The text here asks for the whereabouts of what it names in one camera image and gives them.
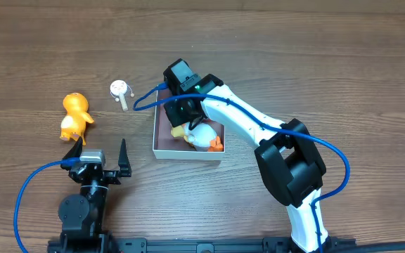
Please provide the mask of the white and yellow duck toy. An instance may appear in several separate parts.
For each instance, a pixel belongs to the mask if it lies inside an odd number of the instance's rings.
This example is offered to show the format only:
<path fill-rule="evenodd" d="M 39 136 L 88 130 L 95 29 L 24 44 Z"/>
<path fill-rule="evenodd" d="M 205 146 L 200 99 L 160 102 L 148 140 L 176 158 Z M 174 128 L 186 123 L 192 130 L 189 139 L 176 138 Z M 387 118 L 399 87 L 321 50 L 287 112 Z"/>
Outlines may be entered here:
<path fill-rule="evenodd" d="M 200 152 L 223 152 L 224 144 L 221 137 L 222 125 L 211 120 L 203 120 L 191 129 L 187 122 L 171 128 L 174 138 L 184 139 L 187 144 Z"/>

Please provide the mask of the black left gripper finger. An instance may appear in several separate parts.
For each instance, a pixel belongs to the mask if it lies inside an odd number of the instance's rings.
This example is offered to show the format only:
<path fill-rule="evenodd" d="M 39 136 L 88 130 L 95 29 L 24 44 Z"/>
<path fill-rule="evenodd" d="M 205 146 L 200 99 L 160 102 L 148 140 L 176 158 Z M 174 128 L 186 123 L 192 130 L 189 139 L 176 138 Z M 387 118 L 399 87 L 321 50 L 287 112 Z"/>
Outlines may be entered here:
<path fill-rule="evenodd" d="M 118 166 L 120 168 L 120 177 L 131 177 L 131 165 L 127 154 L 126 140 L 124 138 L 120 145 Z"/>
<path fill-rule="evenodd" d="M 62 158 L 60 167 L 62 169 L 71 169 L 73 165 L 80 161 L 80 155 L 82 154 L 83 138 L 79 137 L 73 147 Z"/>

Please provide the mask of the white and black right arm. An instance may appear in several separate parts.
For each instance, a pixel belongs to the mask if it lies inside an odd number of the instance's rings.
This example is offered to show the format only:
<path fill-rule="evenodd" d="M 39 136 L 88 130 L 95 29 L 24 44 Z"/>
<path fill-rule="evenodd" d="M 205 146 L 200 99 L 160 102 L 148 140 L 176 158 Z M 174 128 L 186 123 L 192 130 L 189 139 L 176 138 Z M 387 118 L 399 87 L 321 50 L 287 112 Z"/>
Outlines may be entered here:
<path fill-rule="evenodd" d="M 291 240 L 302 252 L 322 252 L 329 238 L 318 200 L 326 166 L 306 126 L 283 122 L 237 97 L 212 74 L 164 75 L 171 97 L 164 103 L 171 125 L 210 119 L 235 131 L 253 148 L 263 184 L 287 209 Z"/>

